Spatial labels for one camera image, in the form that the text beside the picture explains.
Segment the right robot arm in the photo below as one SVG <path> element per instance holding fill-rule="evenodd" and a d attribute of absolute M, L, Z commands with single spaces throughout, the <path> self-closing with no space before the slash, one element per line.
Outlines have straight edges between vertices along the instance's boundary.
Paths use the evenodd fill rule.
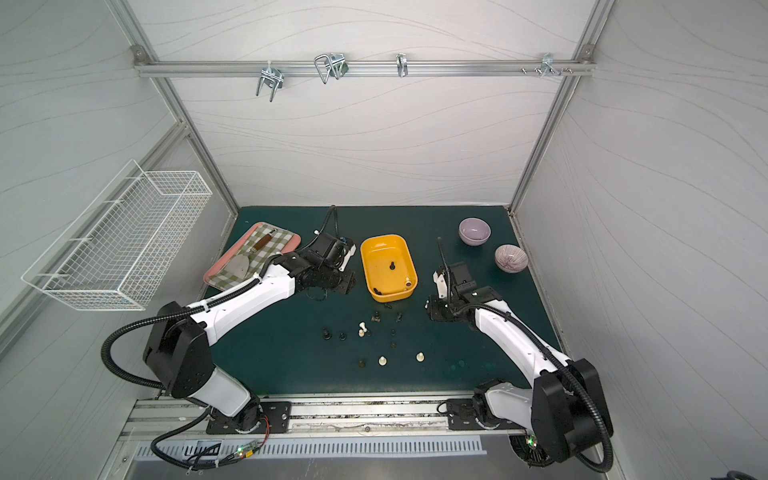
<path fill-rule="evenodd" d="M 425 305 L 429 318 L 465 322 L 485 334 L 528 383 L 522 388 L 487 382 L 468 401 L 447 401 L 447 415 L 485 430 L 520 429 L 510 442 L 531 467 L 575 458 L 597 473 L 609 472 L 615 460 L 614 429 L 596 368 L 548 344 L 495 289 L 478 286 L 464 263 L 438 267 L 433 281 L 437 292 Z"/>

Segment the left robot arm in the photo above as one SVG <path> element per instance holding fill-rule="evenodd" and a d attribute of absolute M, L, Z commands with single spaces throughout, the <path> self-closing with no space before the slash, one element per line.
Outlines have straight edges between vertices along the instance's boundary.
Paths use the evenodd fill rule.
<path fill-rule="evenodd" d="M 199 302 L 166 305 L 152 326 L 143 361 L 171 397 L 193 399 L 235 418 L 259 409 L 259 399 L 218 366 L 214 346 L 240 326 L 307 289 L 346 294 L 354 285 L 348 264 L 357 246 L 344 236 L 319 233 L 309 245 L 277 254 L 262 270 Z"/>

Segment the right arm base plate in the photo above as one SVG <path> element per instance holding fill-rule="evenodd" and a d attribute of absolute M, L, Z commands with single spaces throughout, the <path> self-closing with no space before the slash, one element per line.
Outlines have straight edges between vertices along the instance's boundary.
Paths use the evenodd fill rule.
<path fill-rule="evenodd" d="M 493 416 L 474 398 L 452 398 L 442 401 L 436 411 L 447 420 L 450 431 L 517 431 L 525 433 L 523 426 Z"/>

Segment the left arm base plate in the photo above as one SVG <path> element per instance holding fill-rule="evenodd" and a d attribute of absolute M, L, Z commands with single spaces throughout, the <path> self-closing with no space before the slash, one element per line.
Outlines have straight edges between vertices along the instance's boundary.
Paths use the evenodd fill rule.
<path fill-rule="evenodd" d="M 234 417 L 225 416 L 214 410 L 206 426 L 209 435 L 234 434 L 283 434 L 288 431 L 292 403 L 288 401 L 249 402 Z"/>

